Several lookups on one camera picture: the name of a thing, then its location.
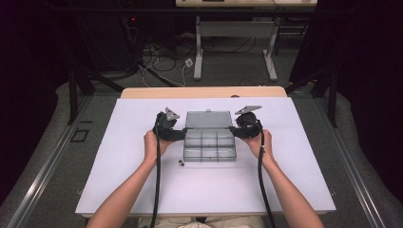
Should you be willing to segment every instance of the human arm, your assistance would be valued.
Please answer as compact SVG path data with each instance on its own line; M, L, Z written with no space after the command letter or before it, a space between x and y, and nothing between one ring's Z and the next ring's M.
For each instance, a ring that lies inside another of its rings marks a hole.
M249 145L253 155L258 158L261 145L261 135L253 139L244 139ZM294 184L282 172L272 150L272 135L269 131L263 130L264 154L262 166L268 173L278 195L284 216L290 227L324 227L317 213L309 204L308 200L299 192Z
M173 142L160 140L161 156ZM87 227L121 227L157 160L157 138L144 135L144 159L140 166L97 209Z

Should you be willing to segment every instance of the person's right arm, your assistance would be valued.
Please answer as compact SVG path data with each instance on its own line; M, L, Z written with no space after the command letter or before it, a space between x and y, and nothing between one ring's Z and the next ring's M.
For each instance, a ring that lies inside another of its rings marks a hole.
M273 157L272 135L263 130L264 151L262 166L267 171L278 195L283 213L290 227L324 227L317 213L308 200L299 192L294 184L285 176ZM244 140L256 158L259 157L261 135Z

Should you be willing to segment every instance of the white metal desk leg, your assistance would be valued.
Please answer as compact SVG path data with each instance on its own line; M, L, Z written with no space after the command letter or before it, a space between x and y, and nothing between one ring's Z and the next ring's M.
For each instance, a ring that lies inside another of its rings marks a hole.
M196 17L196 63L195 73L193 75L195 80L202 78L202 38L201 38L201 18Z
M263 50L264 62L266 63L267 72L269 73L270 81L272 82L275 82L278 79L275 70L275 65L273 64L272 60L272 53L275 48L275 42L278 35L278 23L279 18L275 18L275 23L272 27L272 34L270 35L269 49Z

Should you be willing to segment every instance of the person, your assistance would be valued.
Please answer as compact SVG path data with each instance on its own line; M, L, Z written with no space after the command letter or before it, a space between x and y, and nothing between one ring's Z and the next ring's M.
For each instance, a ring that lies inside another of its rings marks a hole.
M310 203L303 197L299 190L281 171L278 163L273 157L272 136L268 130L263 130L264 151L262 166L268 173L281 204L284 216L290 227L324 227L317 213ZM244 139L249 145L253 155L258 158L261 147L261 136L252 139ZM160 140L161 156L166 148L173 142ZM155 167L157 160L157 137L152 131L144 135L144 160L140 166L131 174L97 209L89 221L87 227L121 227L128 216L136 198L139 196L145 181L151 170ZM140 219L139 227L149 227L151 219ZM234 217L207 218L205 223L199 223L194 218L157 218L155 227L211 227L211 228L258 228L264 227L261 217Z

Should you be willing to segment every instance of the desk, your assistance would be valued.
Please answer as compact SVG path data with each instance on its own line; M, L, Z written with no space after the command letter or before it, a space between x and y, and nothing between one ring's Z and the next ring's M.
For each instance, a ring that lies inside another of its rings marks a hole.
M224 0L222 2L208 2L202 0L176 0L177 7L184 8L277 8L297 7L312 8L317 0ZM272 60L272 53L278 35L279 18L273 21L251 22L212 22L201 21L196 17L196 63L194 79L202 77L202 37L229 36L229 37L260 37L268 38L269 45L263 50L264 62L271 81L278 79Z
M91 217L140 165L143 135L167 106L181 115L175 128L182 129L186 111L228 110L235 122L234 113L245 105L262 105L255 114L273 134L274 156L314 209L319 213L335 211L292 100L280 87L263 86L126 89L116 103L76 213ZM241 140L236 139L236 147L235 162L187 162L179 166L183 142L170 145L162 157L159 216L264 215L258 161ZM131 216L152 215L155 171L131 209ZM265 172L263 181L272 211L281 212Z

